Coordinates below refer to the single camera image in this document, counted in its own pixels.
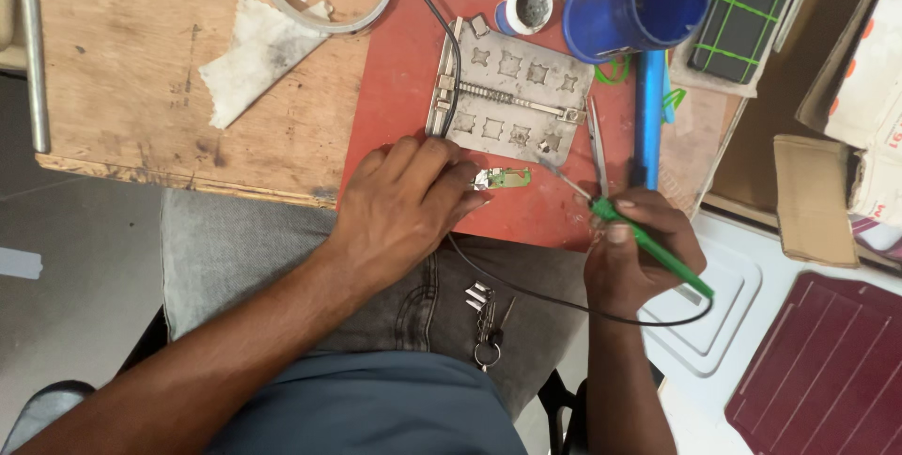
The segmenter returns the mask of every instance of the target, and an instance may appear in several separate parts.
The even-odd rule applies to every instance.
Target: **gray floor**
[[[29,126],[25,82],[0,78],[0,247],[43,265],[37,280],[0,275],[0,440],[42,387],[108,381],[163,301],[160,189],[44,170]],[[587,352],[583,327],[558,368],[571,391]],[[530,455],[547,453],[537,399],[516,427]]]

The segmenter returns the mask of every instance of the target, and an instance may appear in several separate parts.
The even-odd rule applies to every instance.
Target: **blue cup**
[[[618,55],[666,50],[688,38],[711,0],[567,0],[562,26],[574,57],[602,64]]]

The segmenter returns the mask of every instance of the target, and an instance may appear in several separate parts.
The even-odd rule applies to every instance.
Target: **wooden table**
[[[51,151],[37,161],[109,179],[333,208],[368,37],[326,41],[220,131],[208,125],[212,101],[197,67],[226,51],[235,4],[40,0]],[[738,106],[731,99],[730,108]],[[703,116],[723,130],[720,152],[736,113]],[[697,207],[701,196],[690,198],[675,202]]]

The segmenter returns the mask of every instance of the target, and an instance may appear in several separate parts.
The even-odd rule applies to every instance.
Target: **jeans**
[[[326,239],[335,215],[327,208],[166,190],[163,306],[170,337],[183,336],[298,266]],[[456,240],[495,276],[585,305],[585,254],[467,235]],[[477,280],[495,290],[497,325],[513,291],[483,277],[445,240],[406,277],[345,320],[317,350],[432,351],[476,366],[478,312],[466,303],[465,290]],[[586,320],[580,311],[516,296],[504,325],[502,357],[488,369],[514,420]],[[488,352],[485,358],[492,356]]]

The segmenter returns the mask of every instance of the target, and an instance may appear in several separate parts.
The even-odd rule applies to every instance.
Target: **red surface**
[[[494,28],[491,11],[502,0],[433,0],[450,20],[483,12]],[[549,25],[527,41],[559,52],[567,52],[561,35],[560,10],[555,3]],[[391,0],[376,23],[366,58],[360,99],[351,141],[344,161],[342,193],[357,163],[370,151],[391,144],[404,135],[422,138],[435,72],[445,33],[422,0]],[[635,116],[635,78],[630,74],[621,85],[592,84],[592,94],[601,121],[605,159],[611,192],[626,186],[627,161],[632,154]],[[482,168],[528,166],[533,172],[527,187],[493,190],[491,203],[462,220],[456,231],[513,240],[545,247],[586,250],[591,240],[588,208],[573,199],[574,192],[534,162],[467,151],[467,158]],[[579,126],[567,163],[561,171],[596,193],[592,149],[586,126]]]
[[[726,407],[765,455],[902,453],[902,297],[798,278]]]

